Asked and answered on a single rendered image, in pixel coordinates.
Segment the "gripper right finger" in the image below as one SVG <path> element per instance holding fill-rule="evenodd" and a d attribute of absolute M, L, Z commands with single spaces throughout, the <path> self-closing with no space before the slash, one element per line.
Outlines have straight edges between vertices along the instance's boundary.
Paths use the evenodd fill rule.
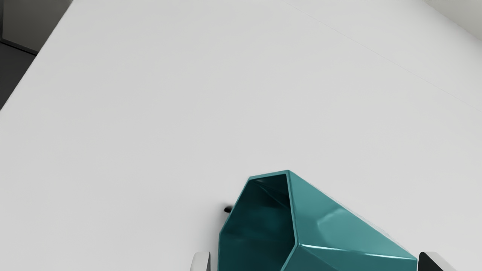
<path fill-rule="evenodd" d="M 440 254 L 433 251 L 420 252 L 418 271 L 457 271 Z"/>

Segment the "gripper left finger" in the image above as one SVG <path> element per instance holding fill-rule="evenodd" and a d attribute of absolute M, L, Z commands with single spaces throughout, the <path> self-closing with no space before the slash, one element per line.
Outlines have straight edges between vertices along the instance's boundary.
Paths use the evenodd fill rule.
<path fill-rule="evenodd" d="M 194 254 L 191 271 L 211 271 L 211 254 L 209 251 L 198 251 Z"/>

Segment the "teal faceted mug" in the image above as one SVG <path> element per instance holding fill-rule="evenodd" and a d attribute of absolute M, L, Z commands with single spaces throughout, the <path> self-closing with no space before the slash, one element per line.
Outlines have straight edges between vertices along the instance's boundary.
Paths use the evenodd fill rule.
<path fill-rule="evenodd" d="M 219 233 L 218 271 L 417 271 L 417 258 L 292 171 L 252 176 Z"/>

